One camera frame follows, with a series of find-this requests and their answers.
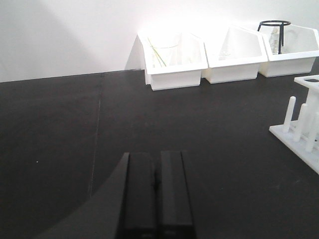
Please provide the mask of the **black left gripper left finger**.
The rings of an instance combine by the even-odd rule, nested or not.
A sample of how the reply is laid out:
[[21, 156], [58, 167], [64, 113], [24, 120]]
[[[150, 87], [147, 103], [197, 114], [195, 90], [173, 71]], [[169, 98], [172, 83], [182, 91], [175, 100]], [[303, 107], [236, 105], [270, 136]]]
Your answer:
[[155, 239], [155, 179], [149, 153], [124, 153], [99, 190], [39, 239]]

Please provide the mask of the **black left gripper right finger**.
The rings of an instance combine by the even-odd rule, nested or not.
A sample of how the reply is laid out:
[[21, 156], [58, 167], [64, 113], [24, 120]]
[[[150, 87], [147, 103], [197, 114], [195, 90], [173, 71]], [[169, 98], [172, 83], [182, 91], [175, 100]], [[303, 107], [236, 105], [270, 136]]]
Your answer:
[[162, 151], [158, 190], [161, 239], [195, 238], [191, 206], [180, 151]]

